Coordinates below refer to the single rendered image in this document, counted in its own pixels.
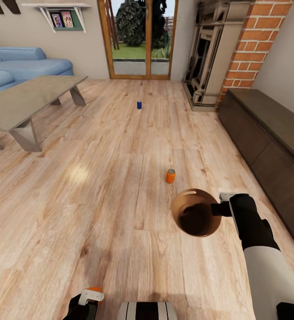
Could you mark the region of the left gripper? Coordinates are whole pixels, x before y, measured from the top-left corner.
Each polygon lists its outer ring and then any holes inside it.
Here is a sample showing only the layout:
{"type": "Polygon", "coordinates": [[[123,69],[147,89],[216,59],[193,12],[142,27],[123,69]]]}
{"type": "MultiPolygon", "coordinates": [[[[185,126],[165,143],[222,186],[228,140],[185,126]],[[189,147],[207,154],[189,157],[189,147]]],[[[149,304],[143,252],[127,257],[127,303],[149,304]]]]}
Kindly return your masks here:
{"type": "Polygon", "coordinates": [[[79,299],[81,294],[71,299],[69,304],[68,315],[76,312],[80,314],[81,320],[95,320],[98,303],[88,302],[86,305],[79,305],[79,299]]]}

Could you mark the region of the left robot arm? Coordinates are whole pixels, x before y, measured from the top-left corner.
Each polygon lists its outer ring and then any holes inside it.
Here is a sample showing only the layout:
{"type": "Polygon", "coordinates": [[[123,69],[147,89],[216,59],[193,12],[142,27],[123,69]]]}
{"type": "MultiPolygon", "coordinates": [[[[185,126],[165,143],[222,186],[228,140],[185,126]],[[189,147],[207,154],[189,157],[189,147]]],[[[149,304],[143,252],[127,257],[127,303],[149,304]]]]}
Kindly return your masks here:
{"type": "Polygon", "coordinates": [[[64,320],[95,320],[98,303],[88,302],[88,299],[100,302],[104,299],[104,293],[84,289],[81,294],[71,299],[64,320]]]}

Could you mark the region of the trash can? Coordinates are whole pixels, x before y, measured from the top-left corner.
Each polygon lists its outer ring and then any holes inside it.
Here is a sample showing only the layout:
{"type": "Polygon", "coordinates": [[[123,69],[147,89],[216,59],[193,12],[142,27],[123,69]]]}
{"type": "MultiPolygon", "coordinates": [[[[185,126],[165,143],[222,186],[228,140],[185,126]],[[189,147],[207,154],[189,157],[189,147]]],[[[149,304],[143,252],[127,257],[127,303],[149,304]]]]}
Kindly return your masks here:
{"type": "Polygon", "coordinates": [[[211,236],[221,224],[222,216],[213,216],[211,204],[217,200],[208,192],[189,188],[180,192],[173,200],[171,213],[174,222],[184,233],[198,238],[211,236]],[[195,191],[196,193],[184,193],[195,191]]]}

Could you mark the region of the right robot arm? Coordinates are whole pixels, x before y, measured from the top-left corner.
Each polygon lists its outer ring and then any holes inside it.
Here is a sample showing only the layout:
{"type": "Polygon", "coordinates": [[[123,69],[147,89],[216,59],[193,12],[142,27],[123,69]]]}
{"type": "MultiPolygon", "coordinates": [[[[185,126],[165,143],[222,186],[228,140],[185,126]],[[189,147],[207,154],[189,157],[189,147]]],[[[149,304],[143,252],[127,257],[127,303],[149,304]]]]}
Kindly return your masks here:
{"type": "Polygon", "coordinates": [[[219,204],[211,204],[212,215],[233,217],[256,320],[294,320],[294,273],[274,241],[269,222],[260,218],[247,193],[220,192],[219,199],[219,204]]]}

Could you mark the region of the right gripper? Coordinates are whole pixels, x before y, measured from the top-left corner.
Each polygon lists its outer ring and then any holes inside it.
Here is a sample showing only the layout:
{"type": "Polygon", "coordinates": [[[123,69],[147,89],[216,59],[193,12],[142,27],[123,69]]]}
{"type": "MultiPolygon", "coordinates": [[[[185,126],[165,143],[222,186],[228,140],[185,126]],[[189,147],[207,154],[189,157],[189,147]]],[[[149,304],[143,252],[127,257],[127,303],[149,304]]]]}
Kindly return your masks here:
{"type": "Polygon", "coordinates": [[[225,204],[226,202],[219,204],[211,204],[212,215],[230,217],[230,215],[225,210],[225,204]]]}

